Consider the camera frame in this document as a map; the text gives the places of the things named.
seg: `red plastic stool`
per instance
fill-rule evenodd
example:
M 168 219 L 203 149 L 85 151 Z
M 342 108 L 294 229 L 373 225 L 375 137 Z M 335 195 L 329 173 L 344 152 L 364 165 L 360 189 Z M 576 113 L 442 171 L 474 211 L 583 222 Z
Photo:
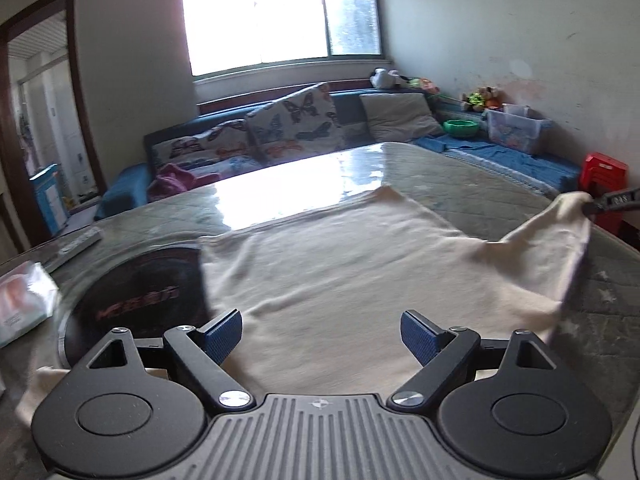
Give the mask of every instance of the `red plastic stool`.
M 584 159 L 580 174 L 580 189 L 594 198 L 610 191 L 626 188 L 628 165 L 603 153 L 590 153 Z M 614 235 L 618 235 L 623 213 L 611 212 L 598 215 L 596 225 Z

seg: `green bowl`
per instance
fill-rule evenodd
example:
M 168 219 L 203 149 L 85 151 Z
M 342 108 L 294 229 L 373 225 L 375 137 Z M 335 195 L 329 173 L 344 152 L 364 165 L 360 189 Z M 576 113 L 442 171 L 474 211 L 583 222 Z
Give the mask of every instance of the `green bowl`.
M 445 121 L 444 131 L 456 139 L 475 137 L 480 126 L 473 121 Z

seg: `doorway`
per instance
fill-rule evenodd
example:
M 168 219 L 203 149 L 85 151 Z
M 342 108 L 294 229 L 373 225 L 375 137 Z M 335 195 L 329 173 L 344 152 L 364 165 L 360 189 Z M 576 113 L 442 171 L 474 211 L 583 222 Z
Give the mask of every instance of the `doorway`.
M 106 190 L 74 29 L 74 0 L 39 0 L 0 26 L 0 159 L 34 245 L 90 224 Z

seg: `window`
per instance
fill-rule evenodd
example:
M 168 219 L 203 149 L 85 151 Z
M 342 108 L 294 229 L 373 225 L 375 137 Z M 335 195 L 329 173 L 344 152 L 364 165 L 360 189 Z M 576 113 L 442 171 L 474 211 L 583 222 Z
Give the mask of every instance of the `window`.
M 381 57 L 376 0 L 183 0 L 194 76 L 298 59 Z

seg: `table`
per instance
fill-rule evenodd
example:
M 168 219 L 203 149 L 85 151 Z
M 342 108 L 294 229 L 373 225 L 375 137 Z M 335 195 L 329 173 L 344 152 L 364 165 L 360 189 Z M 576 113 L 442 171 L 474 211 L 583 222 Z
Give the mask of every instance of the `table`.
M 62 292 L 57 314 L 0 349 L 7 391 L 0 399 L 0 478 L 45 475 L 14 408 L 30 370 L 57 364 L 57 323 L 84 288 L 108 269 L 172 242 L 217 235 L 329 206 L 388 184 L 436 211 L 469 236 L 499 240 L 549 200 L 516 182 L 418 146 L 384 143 L 283 164 L 194 189 L 98 222 L 104 239 L 53 273 Z M 75 234 L 14 258 L 45 261 Z M 600 229 L 562 310 L 552 347 L 609 409 L 614 426 L 640 383 L 640 253 Z

